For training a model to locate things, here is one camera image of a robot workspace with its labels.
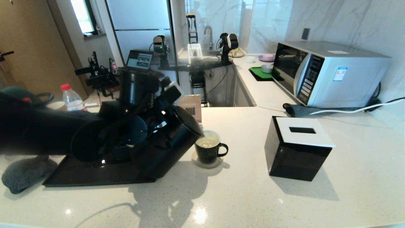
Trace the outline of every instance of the wall outlet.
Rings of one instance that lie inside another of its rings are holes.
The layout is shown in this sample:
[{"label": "wall outlet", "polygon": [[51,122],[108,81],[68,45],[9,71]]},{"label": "wall outlet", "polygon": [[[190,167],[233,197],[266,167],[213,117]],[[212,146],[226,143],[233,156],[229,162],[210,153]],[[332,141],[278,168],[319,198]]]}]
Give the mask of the wall outlet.
[{"label": "wall outlet", "polygon": [[310,31],[311,31],[310,28],[304,28],[303,35],[302,35],[301,39],[308,40],[308,36],[309,36]]}]

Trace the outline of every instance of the microwave sticker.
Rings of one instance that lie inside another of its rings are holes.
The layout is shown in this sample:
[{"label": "microwave sticker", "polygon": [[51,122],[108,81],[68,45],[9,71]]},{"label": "microwave sticker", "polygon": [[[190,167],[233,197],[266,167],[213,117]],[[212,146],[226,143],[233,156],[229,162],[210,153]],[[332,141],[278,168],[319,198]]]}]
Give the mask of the microwave sticker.
[{"label": "microwave sticker", "polygon": [[346,71],[347,71],[347,67],[338,67],[335,78],[333,79],[333,81],[341,81],[341,80],[343,80],[343,77],[345,76]]},{"label": "microwave sticker", "polygon": [[349,54],[348,52],[344,52],[344,51],[328,51],[331,52],[333,54]]}]

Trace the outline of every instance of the laptop screen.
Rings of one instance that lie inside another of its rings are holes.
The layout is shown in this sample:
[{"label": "laptop screen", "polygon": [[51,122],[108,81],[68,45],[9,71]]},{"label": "laptop screen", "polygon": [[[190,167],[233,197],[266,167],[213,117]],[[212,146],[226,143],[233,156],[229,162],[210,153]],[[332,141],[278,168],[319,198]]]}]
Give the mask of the laptop screen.
[{"label": "laptop screen", "polygon": [[129,52],[127,67],[148,70],[152,61],[151,52],[131,50]]}]

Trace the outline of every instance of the plastic water bottle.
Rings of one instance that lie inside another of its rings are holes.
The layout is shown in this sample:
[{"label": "plastic water bottle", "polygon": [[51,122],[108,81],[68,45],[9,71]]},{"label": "plastic water bottle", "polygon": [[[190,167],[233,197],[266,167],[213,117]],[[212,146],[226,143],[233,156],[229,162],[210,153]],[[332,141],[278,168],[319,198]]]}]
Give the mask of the plastic water bottle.
[{"label": "plastic water bottle", "polygon": [[65,102],[68,111],[87,111],[87,108],[83,104],[83,100],[72,90],[72,87],[69,84],[61,85],[60,89],[63,91],[63,101]]}]

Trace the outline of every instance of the laptop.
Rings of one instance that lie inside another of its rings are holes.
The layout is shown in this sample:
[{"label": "laptop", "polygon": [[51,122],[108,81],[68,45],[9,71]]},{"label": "laptop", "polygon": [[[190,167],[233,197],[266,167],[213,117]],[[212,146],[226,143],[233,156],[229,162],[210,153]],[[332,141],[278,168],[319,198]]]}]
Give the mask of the laptop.
[{"label": "laptop", "polygon": [[130,50],[125,68],[132,71],[149,71],[152,57],[153,52]]}]

